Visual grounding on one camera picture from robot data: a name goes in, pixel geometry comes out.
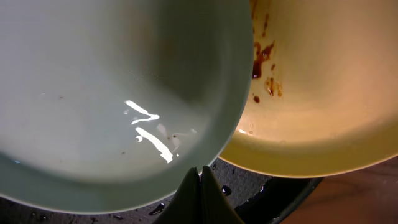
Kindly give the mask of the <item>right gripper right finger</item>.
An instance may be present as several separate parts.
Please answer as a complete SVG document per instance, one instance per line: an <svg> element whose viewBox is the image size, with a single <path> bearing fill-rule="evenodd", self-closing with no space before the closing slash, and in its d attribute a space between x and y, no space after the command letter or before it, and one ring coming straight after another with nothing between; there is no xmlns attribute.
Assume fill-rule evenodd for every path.
<svg viewBox="0 0 398 224"><path fill-rule="evenodd" d="M244 224L226 200L217 179L208 166L203 166L200 195L201 218L204 224Z"/></svg>

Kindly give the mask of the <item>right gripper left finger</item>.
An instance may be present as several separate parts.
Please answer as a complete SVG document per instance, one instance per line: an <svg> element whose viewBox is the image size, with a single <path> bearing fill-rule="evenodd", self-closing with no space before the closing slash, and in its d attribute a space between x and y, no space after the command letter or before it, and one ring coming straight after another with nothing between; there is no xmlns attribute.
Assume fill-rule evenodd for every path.
<svg viewBox="0 0 398 224"><path fill-rule="evenodd" d="M195 167L186 173L172 201L156 224L194 224L200 222L200 178Z"/></svg>

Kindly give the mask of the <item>light blue plate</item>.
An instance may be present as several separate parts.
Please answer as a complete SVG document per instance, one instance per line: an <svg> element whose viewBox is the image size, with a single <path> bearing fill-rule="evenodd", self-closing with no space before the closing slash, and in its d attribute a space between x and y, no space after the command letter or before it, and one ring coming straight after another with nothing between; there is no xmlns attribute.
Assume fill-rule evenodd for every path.
<svg viewBox="0 0 398 224"><path fill-rule="evenodd" d="M241 1L2 0L1 197L113 213L172 195L243 113Z"/></svg>

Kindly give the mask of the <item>yellow plate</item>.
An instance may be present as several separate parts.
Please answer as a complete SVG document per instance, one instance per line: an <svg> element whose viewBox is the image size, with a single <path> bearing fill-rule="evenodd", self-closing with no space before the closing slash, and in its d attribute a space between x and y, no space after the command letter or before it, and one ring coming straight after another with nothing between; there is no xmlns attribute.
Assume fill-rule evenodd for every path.
<svg viewBox="0 0 398 224"><path fill-rule="evenodd" d="M222 160L324 177L397 155L397 1L251 1L248 101Z"/></svg>

